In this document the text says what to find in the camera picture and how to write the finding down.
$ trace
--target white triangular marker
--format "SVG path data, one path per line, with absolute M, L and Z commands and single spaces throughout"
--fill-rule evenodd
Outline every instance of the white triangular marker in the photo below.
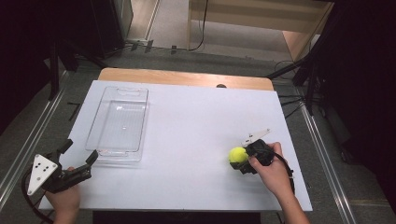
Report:
M 29 188 L 27 195 L 33 195 L 41 185 L 52 175 L 52 173 L 58 168 L 58 165 L 49 159 L 35 155 L 35 161 L 33 163 L 32 174 L 30 175 Z
M 256 142 L 257 140 L 261 139 L 264 137 L 266 134 L 270 133 L 270 129 L 262 130 L 260 132 L 256 133 L 250 133 L 248 135 L 248 139 L 242 142 L 242 147 L 246 147 L 247 145 Z

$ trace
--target yellow ball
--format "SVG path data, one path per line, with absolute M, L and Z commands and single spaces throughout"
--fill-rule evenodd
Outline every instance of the yellow ball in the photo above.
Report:
M 228 154 L 228 160 L 230 162 L 242 162 L 248 159 L 247 151 L 242 147 L 235 147 L 231 149 L 230 154 Z

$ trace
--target transparent plastic tray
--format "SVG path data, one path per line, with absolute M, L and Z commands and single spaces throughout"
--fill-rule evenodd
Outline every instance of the transparent plastic tray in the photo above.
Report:
M 106 87 L 87 140 L 99 161 L 140 161 L 147 89 Z

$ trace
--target table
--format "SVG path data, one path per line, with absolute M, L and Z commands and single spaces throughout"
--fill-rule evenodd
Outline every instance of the table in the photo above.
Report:
M 188 45 L 191 20 L 204 19 L 205 3 L 189 1 Z M 320 34 L 332 5 L 312 0 L 210 0 L 206 21 L 281 30 L 291 58 L 297 61 L 312 38 Z
M 184 83 L 184 86 L 169 85 L 175 83 Z M 218 84 L 230 89 L 207 87 Z M 92 114 L 99 105 L 100 92 L 108 85 L 148 88 L 150 105 L 143 159 L 130 167 L 95 164 L 92 178 L 80 184 L 81 208 L 279 210 L 276 198 L 258 175 L 242 175 L 234 171 L 227 160 L 228 151 L 245 140 L 248 132 L 271 127 L 272 132 L 264 140 L 282 142 L 284 155 L 294 170 L 296 197 L 305 211 L 312 210 L 276 92 L 272 91 L 271 81 L 266 78 L 104 69 L 99 81 L 92 83 L 79 112 L 69 136 L 75 144 L 61 157 L 62 165 L 80 166 L 91 153 L 83 148 L 92 125 Z M 249 85 L 260 91 L 244 89 Z M 50 204 L 43 200 L 40 208 L 50 208 Z

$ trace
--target white tabletop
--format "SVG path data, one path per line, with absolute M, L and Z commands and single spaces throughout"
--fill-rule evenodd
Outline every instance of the white tabletop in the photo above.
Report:
M 91 154 L 85 144 L 105 87 L 148 89 L 141 161 L 129 167 L 96 163 L 80 183 L 81 208 L 144 211 L 280 210 L 258 175 L 242 175 L 228 162 L 249 133 L 270 129 L 265 142 L 281 142 L 294 171 L 296 197 L 312 206 L 275 91 L 94 81 L 69 138 L 61 164 L 79 167 Z M 40 208 L 51 208 L 43 200 Z

